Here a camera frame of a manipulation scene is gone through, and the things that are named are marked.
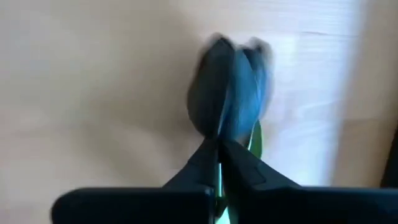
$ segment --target background wall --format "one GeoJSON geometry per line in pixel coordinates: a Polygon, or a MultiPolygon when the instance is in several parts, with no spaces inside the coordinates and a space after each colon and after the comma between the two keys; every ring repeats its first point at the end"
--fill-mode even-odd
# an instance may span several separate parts
{"type": "Polygon", "coordinates": [[[263,159],[377,185],[396,125],[395,0],[0,2],[0,220],[49,223],[83,186],[160,186],[201,137],[185,93],[214,32],[275,52],[263,159]]]}

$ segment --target tulip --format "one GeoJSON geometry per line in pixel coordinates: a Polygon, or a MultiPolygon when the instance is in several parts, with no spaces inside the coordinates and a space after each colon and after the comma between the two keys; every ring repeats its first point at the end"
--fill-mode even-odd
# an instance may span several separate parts
{"type": "Polygon", "coordinates": [[[206,138],[251,136],[268,99],[267,45],[236,48],[219,36],[204,51],[187,98],[189,118],[206,138]]]}

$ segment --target green leaf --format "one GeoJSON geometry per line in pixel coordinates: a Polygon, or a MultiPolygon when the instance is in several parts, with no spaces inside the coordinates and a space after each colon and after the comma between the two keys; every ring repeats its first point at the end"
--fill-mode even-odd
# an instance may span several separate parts
{"type": "Polygon", "coordinates": [[[257,121],[253,127],[253,132],[251,134],[249,151],[253,153],[258,159],[261,159],[262,155],[262,131],[261,123],[257,121]]]}

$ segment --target beige wall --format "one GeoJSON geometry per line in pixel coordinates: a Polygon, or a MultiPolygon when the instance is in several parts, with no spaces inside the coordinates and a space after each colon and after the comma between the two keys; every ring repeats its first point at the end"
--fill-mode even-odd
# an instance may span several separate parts
{"type": "Polygon", "coordinates": [[[397,4],[1,1],[1,223],[48,223],[75,187],[173,176],[201,141],[184,100],[214,32],[274,48],[266,162],[300,184],[376,185],[396,125],[397,4]]]}

